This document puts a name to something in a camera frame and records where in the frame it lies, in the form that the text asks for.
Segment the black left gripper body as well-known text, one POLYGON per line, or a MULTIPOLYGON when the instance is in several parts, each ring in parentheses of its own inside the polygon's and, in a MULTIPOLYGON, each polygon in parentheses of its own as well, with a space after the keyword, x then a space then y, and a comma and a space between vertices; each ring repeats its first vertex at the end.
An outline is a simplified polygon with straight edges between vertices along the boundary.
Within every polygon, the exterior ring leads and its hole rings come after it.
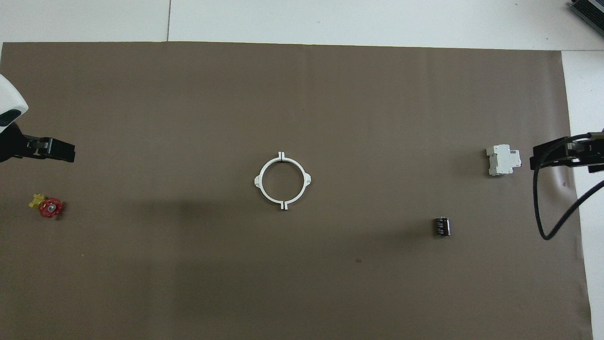
POLYGON ((0 134, 0 162, 24 157, 46 159, 47 155, 38 153, 39 144, 45 144, 42 138, 24 135, 17 124, 10 124, 0 134))

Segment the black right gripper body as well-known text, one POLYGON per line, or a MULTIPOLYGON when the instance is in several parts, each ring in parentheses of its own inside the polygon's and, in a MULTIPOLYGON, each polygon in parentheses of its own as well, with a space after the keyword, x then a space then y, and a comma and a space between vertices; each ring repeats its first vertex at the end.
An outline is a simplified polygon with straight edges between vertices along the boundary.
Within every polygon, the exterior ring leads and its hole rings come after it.
POLYGON ((589 173, 604 170, 604 132, 590 133, 590 138, 572 142, 576 151, 574 167, 587 167, 589 173))

